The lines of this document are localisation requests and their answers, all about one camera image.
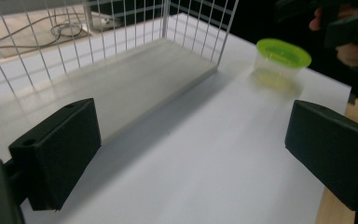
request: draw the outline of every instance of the white tabletop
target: white tabletop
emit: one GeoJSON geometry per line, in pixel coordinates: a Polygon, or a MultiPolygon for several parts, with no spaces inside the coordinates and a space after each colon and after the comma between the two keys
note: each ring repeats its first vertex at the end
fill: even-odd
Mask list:
{"type": "Polygon", "coordinates": [[[350,88],[308,69],[295,98],[252,81],[233,35],[218,72],[103,146],[59,212],[26,223],[314,223],[324,186],[284,147],[295,98],[343,113],[350,88]]]}

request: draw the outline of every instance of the wire grid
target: wire grid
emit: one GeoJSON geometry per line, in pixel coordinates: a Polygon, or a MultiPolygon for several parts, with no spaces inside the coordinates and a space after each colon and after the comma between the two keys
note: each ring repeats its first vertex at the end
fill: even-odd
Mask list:
{"type": "Polygon", "coordinates": [[[80,11],[62,0],[59,13],[48,5],[48,0],[39,1],[47,14],[44,20],[48,30],[52,33],[56,29],[55,37],[47,44],[39,40],[46,27],[38,28],[38,20],[32,19],[40,11],[28,11],[20,0],[24,9],[21,15],[27,21],[24,27],[29,32],[20,36],[18,30],[7,25],[13,16],[4,15],[0,8],[0,22],[7,32],[6,41],[11,43],[8,48],[15,50],[15,56],[0,58],[0,96],[16,95],[25,88],[161,38],[219,64],[239,0],[81,0],[80,11]],[[57,38],[63,32],[55,28],[57,15],[65,21],[65,43],[57,38]],[[85,35],[77,38],[81,32],[85,35]],[[32,42],[32,50],[19,44],[23,38],[32,42]]]}

